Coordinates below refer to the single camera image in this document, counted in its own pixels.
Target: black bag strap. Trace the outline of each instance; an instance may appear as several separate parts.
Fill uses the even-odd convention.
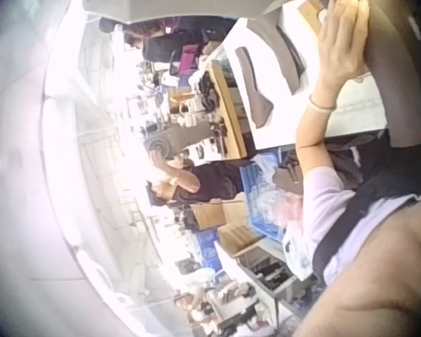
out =
[[[367,214],[369,206],[375,198],[371,194],[356,193],[353,199],[349,200],[345,212],[335,221],[316,247],[312,265],[320,280],[324,280],[323,272],[329,261],[344,244],[357,223]]]
[[[368,213],[374,202],[381,198],[393,199],[417,194],[417,191],[418,186],[405,176],[405,172],[383,171],[361,184],[356,194],[348,201],[345,212],[335,221],[316,247],[312,258],[316,276],[324,280],[323,272],[329,261],[344,244],[357,223]]]

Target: wrist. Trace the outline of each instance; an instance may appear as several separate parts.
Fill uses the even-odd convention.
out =
[[[342,87],[343,86],[341,85],[332,84],[324,78],[319,77],[312,94],[312,101],[320,107],[335,107]]]

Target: wooden table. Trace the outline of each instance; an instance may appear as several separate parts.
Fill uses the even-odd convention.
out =
[[[215,90],[220,98],[220,106],[217,108],[216,114],[223,118],[227,129],[227,137],[224,139],[227,154],[224,159],[245,158],[247,155],[245,142],[222,68],[218,61],[212,60],[206,65],[206,70],[209,72],[210,79],[215,84]]]

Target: bracelet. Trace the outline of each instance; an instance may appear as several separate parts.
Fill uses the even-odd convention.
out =
[[[320,112],[322,114],[331,114],[337,109],[337,105],[335,105],[335,107],[321,107],[315,104],[314,101],[312,100],[312,95],[309,96],[309,105],[313,110]]]

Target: hand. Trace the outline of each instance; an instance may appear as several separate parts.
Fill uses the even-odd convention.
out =
[[[166,159],[160,151],[152,150],[148,153],[148,156],[153,166],[157,169],[163,170],[167,166]]]
[[[330,0],[318,40],[319,82],[326,91],[338,94],[364,72],[369,13],[368,0]]]

